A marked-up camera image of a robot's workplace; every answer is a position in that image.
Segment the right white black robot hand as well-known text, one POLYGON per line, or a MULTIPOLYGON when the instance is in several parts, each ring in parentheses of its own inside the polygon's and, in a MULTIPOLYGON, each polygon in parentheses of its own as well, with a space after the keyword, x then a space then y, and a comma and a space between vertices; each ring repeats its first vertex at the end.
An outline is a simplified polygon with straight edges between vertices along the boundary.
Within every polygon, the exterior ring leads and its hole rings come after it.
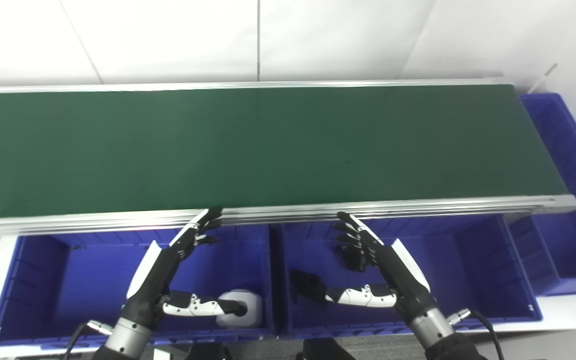
POLYGON ((387 246, 355 215, 340 210, 336 216, 340 222, 334 226, 343 232, 343 239, 350 240, 359 250, 365 264, 378 269, 389 289, 394 292, 397 297, 394 308, 406 325, 439 308, 430 290, 414 276, 410 266, 416 262, 411 255, 402 255, 393 246, 387 246))

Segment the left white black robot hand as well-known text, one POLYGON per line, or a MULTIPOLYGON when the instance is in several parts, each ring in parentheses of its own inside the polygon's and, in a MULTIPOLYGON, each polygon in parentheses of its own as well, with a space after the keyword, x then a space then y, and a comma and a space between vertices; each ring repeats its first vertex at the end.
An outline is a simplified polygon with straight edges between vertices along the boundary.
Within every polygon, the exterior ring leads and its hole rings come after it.
POLYGON ((155 330, 162 317, 245 316, 249 306, 242 300, 201 297, 194 292, 172 291, 170 283, 181 262, 199 245, 215 244, 218 238, 207 230, 222 225, 222 206, 202 210, 174 235, 167 247, 151 242, 126 292, 120 317, 149 330, 155 330))

